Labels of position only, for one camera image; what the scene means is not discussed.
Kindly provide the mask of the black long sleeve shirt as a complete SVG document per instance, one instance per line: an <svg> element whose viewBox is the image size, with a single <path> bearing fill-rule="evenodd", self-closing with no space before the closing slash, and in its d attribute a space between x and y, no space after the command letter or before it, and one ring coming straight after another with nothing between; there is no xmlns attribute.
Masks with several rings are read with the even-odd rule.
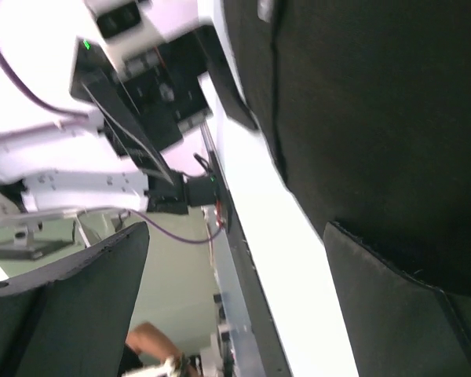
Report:
<svg viewBox="0 0 471 377"><path fill-rule="evenodd" d="M248 105L318 233L471 296L471 1L223 4Z"/></svg>

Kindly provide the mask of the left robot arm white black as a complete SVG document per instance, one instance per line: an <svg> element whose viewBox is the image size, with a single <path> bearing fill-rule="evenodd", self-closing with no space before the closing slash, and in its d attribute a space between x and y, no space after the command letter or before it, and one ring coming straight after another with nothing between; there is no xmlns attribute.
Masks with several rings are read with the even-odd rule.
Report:
<svg viewBox="0 0 471 377"><path fill-rule="evenodd" d="M0 134L0 185L22 184L26 211L116 207L185 214L214 205L216 175L187 177L162 152L210 114L199 76L210 25L167 38L138 1L88 1L100 45L81 41L71 94L91 112Z"/></svg>

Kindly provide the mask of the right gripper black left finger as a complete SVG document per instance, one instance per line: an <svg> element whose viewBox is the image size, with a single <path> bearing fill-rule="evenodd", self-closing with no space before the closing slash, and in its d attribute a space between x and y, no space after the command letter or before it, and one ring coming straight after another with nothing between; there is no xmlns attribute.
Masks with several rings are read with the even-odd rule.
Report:
<svg viewBox="0 0 471 377"><path fill-rule="evenodd" d="M135 223L0 281L0 376L116 376L148 243Z"/></svg>

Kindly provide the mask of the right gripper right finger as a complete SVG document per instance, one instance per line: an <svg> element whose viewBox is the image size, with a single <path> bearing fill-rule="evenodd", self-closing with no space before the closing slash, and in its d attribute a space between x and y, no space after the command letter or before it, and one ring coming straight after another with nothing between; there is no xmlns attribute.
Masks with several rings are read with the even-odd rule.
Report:
<svg viewBox="0 0 471 377"><path fill-rule="evenodd" d="M471 295L424 283L327 224L323 244L361 376L471 376Z"/></svg>

